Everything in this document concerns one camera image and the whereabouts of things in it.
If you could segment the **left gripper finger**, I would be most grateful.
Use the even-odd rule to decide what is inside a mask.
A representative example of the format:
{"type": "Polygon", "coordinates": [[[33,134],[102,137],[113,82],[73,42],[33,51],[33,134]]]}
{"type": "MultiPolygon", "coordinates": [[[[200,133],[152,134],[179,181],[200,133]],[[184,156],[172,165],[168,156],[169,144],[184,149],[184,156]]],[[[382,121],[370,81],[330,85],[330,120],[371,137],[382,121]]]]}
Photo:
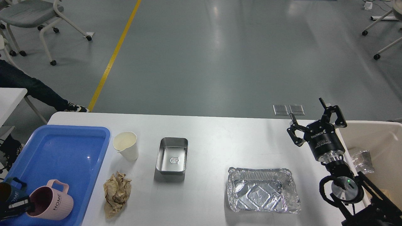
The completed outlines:
{"type": "Polygon", "coordinates": [[[0,202],[0,220],[7,220],[32,211],[35,211],[35,204],[30,197],[22,197],[15,203],[0,202]]]}

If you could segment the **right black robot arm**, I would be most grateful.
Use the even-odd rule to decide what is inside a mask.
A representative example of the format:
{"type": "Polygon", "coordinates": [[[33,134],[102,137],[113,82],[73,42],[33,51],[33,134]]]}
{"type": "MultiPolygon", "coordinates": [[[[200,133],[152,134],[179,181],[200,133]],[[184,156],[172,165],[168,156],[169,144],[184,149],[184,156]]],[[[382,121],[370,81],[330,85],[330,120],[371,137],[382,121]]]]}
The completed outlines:
{"type": "Polygon", "coordinates": [[[343,226],[400,226],[401,209],[362,172],[352,172],[344,160],[345,148],[336,134],[347,122],[339,106],[323,106],[320,119],[302,126],[290,113],[287,132],[293,143],[308,143],[313,157],[329,172],[320,180],[319,193],[325,202],[340,210],[343,226]]]}

